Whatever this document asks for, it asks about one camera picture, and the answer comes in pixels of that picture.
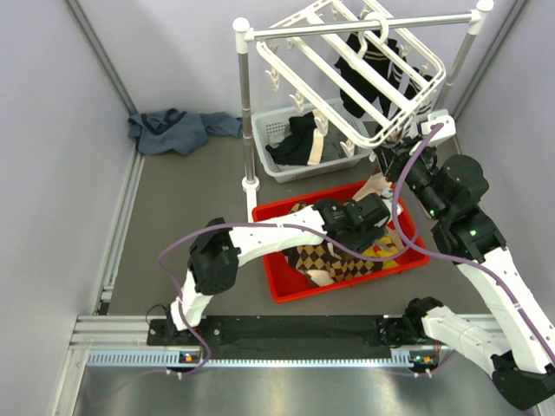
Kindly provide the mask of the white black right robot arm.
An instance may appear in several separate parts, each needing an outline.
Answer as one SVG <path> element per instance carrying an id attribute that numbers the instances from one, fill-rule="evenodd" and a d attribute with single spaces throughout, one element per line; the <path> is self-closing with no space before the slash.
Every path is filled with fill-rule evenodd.
<path id="1" fill-rule="evenodd" d="M 377 148 L 380 170 L 387 181 L 405 185 L 435 221 L 437 250 L 421 254 L 453 263 L 502 335 L 489 334 L 432 297 L 409 303 L 405 333 L 417 343 L 431 338 L 449 346 L 484 371 L 509 404 L 527 411 L 554 395 L 554 326 L 520 276 L 504 236 L 479 206 L 489 188 L 480 163 L 455 154 L 439 166 L 434 148 L 417 148 Z"/>

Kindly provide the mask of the white clip hanger frame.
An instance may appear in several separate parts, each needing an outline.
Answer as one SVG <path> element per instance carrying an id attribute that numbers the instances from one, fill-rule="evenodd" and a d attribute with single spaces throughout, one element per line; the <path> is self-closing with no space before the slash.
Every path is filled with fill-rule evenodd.
<path id="1" fill-rule="evenodd" d="M 272 71 L 287 80 L 296 89 L 296 95 L 308 100 L 322 113 L 323 119 L 335 125 L 356 146 L 376 149 L 393 138 L 401 138 L 410 128 L 424 104 L 430 102 L 440 84 L 446 79 L 447 71 L 441 59 L 423 42 L 414 36 L 408 26 L 411 23 L 435 23 L 434 17 L 415 20 L 394 19 L 377 1 L 366 2 L 367 14 L 356 17 L 340 1 L 316 1 L 268 29 L 248 28 L 243 34 L 243 42 L 255 42 L 257 52 L 271 65 Z M 421 54 L 427 63 L 435 68 L 435 75 L 428 81 L 416 72 L 403 58 L 387 44 L 389 31 L 393 29 L 406 41 L 407 45 Z M 355 71 L 373 88 L 396 105 L 397 115 L 388 118 L 380 113 L 369 100 L 355 87 L 337 73 L 314 49 L 302 40 L 303 36 L 321 36 Z M 328 76 L 346 95 L 353 99 L 381 127 L 372 137 L 355 132 L 350 124 L 334 110 L 303 78 L 295 73 L 279 58 L 270 46 L 268 39 L 284 38 L 297 47 L 313 64 Z M 364 56 L 368 45 L 372 44 L 382 52 L 395 67 L 414 81 L 420 90 L 415 97 L 408 99 L 387 79 L 371 67 Z"/>

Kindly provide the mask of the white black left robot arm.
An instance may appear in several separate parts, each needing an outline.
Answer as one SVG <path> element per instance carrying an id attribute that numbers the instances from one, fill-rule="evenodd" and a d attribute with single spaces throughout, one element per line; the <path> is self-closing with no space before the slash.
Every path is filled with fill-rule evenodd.
<path id="1" fill-rule="evenodd" d="M 238 269 L 256 258 L 322 243 L 361 257 L 386 234 L 393 211 L 388 200 L 371 193 L 344 203 L 321 199 L 260 222 L 231 224 L 214 219 L 191 235 L 186 280 L 169 307 L 166 332 L 178 343 L 191 341 L 212 298 L 229 290 Z"/>

